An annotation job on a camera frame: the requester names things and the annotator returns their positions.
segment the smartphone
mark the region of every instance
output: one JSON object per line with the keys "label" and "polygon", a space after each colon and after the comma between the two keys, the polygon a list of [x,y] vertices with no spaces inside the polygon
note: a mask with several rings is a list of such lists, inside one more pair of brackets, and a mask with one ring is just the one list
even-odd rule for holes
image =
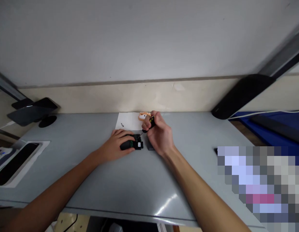
{"label": "smartphone", "polygon": [[9,113],[7,116],[18,125],[27,126],[32,122],[43,119],[57,108],[58,106],[52,100],[43,98]]}

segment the white cable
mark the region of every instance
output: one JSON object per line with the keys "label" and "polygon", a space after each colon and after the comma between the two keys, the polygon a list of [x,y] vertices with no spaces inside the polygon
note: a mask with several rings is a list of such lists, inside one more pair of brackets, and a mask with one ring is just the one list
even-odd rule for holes
{"label": "white cable", "polygon": [[13,125],[15,122],[14,121],[10,121],[8,122],[7,124],[5,124],[3,127],[0,127],[0,130],[6,126],[10,126],[10,125]]}
{"label": "white cable", "polygon": [[256,113],[246,114],[246,115],[237,116],[237,117],[228,118],[228,119],[243,118],[243,117],[247,117],[247,116],[251,116],[251,115],[255,115],[255,114],[261,114],[261,113],[275,113],[275,112],[299,113],[299,111],[262,111],[262,112],[256,112]]}

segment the hand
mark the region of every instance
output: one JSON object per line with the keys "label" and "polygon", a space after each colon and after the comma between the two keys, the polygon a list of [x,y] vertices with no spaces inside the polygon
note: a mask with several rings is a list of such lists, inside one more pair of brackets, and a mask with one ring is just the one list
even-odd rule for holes
{"label": "hand", "polygon": [[103,164],[108,161],[119,159],[132,151],[135,151],[134,148],[126,150],[120,149],[120,145],[124,142],[128,140],[135,141],[132,136],[125,136],[129,134],[133,135],[133,132],[123,129],[113,130],[110,138],[98,150],[90,154],[94,162],[96,162],[97,165]]}
{"label": "hand", "polygon": [[147,115],[143,121],[142,128],[148,131],[148,139],[156,152],[162,157],[165,157],[176,149],[173,142],[172,129],[165,123],[160,112],[152,111],[150,114],[151,116],[155,116],[156,126],[149,130],[151,127],[149,122],[151,117]]}

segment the gray desk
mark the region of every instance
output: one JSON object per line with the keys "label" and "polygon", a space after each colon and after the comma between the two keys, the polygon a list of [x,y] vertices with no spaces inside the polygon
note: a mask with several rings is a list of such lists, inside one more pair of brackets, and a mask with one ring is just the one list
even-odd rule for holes
{"label": "gray desk", "polygon": [[[24,207],[99,148],[115,128],[117,113],[62,114],[49,127],[35,126],[21,140],[51,141],[16,188],[0,188],[0,205]],[[164,113],[174,142],[213,190],[253,230],[263,227],[217,174],[217,146],[252,146],[230,122],[210,113]],[[65,212],[197,226],[177,182],[161,158],[142,151],[99,166]]]}

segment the forearm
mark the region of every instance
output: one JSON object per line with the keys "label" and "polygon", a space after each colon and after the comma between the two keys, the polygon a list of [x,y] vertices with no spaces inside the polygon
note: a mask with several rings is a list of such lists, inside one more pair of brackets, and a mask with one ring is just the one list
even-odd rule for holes
{"label": "forearm", "polygon": [[174,173],[204,232],[250,231],[233,210],[208,186],[174,148],[164,158]]}
{"label": "forearm", "polygon": [[90,154],[27,205],[5,230],[45,231],[96,166]]}

